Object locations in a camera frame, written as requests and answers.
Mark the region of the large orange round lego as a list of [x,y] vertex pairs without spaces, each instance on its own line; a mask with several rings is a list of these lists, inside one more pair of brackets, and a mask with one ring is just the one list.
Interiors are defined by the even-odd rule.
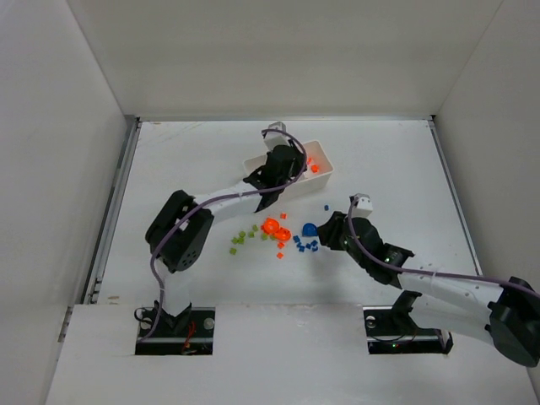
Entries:
[[273,218],[266,218],[262,224],[262,231],[267,235],[274,235],[280,230],[280,223]]

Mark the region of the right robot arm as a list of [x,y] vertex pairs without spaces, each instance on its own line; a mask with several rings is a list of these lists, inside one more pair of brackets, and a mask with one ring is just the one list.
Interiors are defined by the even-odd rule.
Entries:
[[346,252],[377,283],[401,290],[391,310],[404,333],[456,332],[519,365],[538,366],[539,294],[528,282],[405,268],[411,251],[383,241],[368,219],[338,211],[317,234],[323,246]]

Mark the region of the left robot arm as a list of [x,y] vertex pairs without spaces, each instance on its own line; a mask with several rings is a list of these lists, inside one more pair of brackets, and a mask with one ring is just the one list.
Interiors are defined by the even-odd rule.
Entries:
[[145,235],[151,254],[149,266],[159,285],[159,298],[146,312],[152,320],[146,338],[161,324],[176,328],[186,318],[183,313],[189,311],[188,306],[181,310],[165,308],[165,276],[156,264],[163,264],[167,275],[186,271],[200,257],[213,224],[270,207],[300,179],[306,165],[303,145],[279,144],[267,152],[264,165],[204,201],[183,190],[171,194]]

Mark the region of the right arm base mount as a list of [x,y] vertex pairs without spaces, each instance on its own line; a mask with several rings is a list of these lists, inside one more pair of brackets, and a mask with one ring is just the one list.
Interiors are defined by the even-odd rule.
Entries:
[[411,317],[420,293],[402,292],[391,306],[365,306],[364,329],[368,352],[384,354],[444,354],[453,348],[449,332],[419,327]]

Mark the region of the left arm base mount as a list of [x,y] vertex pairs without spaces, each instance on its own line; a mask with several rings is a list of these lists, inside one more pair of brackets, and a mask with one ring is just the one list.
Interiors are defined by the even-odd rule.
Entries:
[[213,354],[216,310],[214,307],[194,307],[181,314],[175,328],[170,328],[165,315],[150,337],[142,339],[153,326],[156,309],[143,307],[134,311],[139,323],[134,353],[138,356],[207,356]]

